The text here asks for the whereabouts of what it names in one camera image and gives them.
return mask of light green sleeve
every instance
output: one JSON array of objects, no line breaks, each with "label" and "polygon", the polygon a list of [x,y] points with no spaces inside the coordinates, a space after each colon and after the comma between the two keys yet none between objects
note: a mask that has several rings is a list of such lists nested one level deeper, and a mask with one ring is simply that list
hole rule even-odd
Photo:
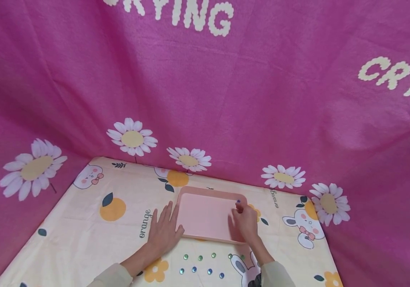
[{"label": "light green sleeve", "polygon": [[115,263],[98,275],[87,287],[128,287],[132,280],[127,269]]},{"label": "light green sleeve", "polygon": [[296,287],[286,269],[277,261],[261,267],[261,287]]}]

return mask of pink plastic tray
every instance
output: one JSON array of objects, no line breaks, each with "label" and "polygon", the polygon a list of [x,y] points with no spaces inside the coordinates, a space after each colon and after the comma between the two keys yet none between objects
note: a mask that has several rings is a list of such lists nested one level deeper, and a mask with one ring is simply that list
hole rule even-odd
[{"label": "pink plastic tray", "polygon": [[238,193],[183,187],[178,195],[177,228],[182,224],[187,238],[244,244],[232,216],[238,200],[247,203],[246,197]]}]

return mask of pink fabric backdrop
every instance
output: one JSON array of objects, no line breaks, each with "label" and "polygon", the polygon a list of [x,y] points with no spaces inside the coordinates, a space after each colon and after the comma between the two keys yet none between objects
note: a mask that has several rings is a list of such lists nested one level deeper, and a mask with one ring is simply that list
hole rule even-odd
[{"label": "pink fabric backdrop", "polygon": [[266,186],[282,164],[306,171],[283,190],[342,187],[351,219],[324,229],[344,285],[410,286],[410,72],[377,85],[410,66],[410,1],[230,0],[213,21],[211,0],[202,31],[186,2],[158,20],[159,1],[0,2],[0,179],[36,138],[68,157],[57,194],[0,187],[0,274],[90,158],[135,161],[106,135],[130,117],[158,140],[138,163],[183,170],[166,149],[199,148],[203,175]]}]

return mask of right hand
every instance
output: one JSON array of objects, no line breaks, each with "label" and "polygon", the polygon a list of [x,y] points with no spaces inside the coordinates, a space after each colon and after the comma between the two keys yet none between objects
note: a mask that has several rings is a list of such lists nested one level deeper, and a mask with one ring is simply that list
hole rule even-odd
[{"label": "right hand", "polygon": [[258,214],[248,205],[241,202],[235,203],[235,209],[232,209],[232,215],[235,223],[240,230],[243,238],[248,244],[258,238]]}]

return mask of white daisy print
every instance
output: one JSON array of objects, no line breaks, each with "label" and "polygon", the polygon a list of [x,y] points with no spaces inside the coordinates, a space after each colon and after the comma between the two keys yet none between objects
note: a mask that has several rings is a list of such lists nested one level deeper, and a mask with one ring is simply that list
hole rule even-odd
[{"label": "white daisy print", "polygon": [[126,118],[124,123],[115,123],[116,130],[108,130],[106,134],[112,139],[116,145],[120,146],[120,150],[127,152],[130,156],[135,154],[144,156],[144,153],[151,152],[150,147],[157,146],[157,139],[151,137],[151,130],[142,130],[143,123],[141,121],[133,122],[131,118]]},{"label": "white daisy print", "polygon": [[4,196],[11,197],[17,191],[20,201],[25,200],[30,191],[34,197],[38,196],[41,190],[49,186],[49,179],[57,174],[57,170],[68,159],[67,156],[60,155],[61,149],[48,140],[34,140],[31,154],[21,153],[15,157],[15,161],[6,163],[3,167],[11,171],[0,180],[0,187],[5,187]]},{"label": "white daisy print", "polygon": [[211,166],[211,156],[205,156],[205,151],[198,148],[194,148],[189,152],[185,147],[176,147],[175,149],[169,147],[167,151],[170,153],[170,157],[176,160],[177,164],[192,172],[207,170],[206,166]]},{"label": "white daisy print", "polygon": [[302,176],[306,174],[305,171],[301,171],[298,167],[289,167],[285,169],[284,166],[279,164],[277,168],[272,165],[268,165],[262,169],[265,174],[261,175],[262,178],[267,178],[264,184],[269,185],[271,188],[290,188],[300,187],[302,183],[306,180]]},{"label": "white daisy print", "polygon": [[350,216],[347,211],[350,211],[347,196],[342,196],[343,190],[336,184],[329,185],[319,183],[313,184],[310,192],[315,195],[312,197],[312,202],[315,205],[315,210],[319,215],[321,223],[329,226],[331,220],[335,225],[342,221],[349,221]]}]

